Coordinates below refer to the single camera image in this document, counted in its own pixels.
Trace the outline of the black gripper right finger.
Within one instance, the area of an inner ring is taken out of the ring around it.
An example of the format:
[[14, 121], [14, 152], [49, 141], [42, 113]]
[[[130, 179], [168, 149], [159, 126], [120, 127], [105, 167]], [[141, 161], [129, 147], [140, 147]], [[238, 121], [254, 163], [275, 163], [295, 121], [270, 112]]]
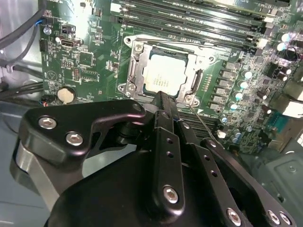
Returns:
[[295, 227], [294, 218], [223, 146], [205, 138], [201, 146], [169, 98], [181, 145], [207, 185], [214, 227]]

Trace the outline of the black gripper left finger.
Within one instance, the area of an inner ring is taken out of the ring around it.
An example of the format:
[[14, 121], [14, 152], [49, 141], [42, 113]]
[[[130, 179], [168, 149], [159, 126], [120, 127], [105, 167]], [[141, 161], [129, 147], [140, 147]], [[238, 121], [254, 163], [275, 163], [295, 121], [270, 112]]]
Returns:
[[30, 109], [20, 123], [14, 161], [51, 210], [83, 179], [83, 162], [100, 146], [137, 144], [151, 152], [147, 199], [157, 208], [180, 210], [185, 202], [176, 113], [175, 100], [164, 92], [145, 106], [127, 99]]

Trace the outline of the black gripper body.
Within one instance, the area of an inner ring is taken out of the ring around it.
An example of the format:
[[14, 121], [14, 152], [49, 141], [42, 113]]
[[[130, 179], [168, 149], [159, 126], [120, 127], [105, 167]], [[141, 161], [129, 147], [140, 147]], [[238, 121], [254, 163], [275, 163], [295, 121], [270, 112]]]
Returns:
[[213, 227], [207, 185], [181, 145], [185, 205], [157, 208], [147, 199], [151, 152], [134, 151], [67, 189], [55, 203], [50, 227]]

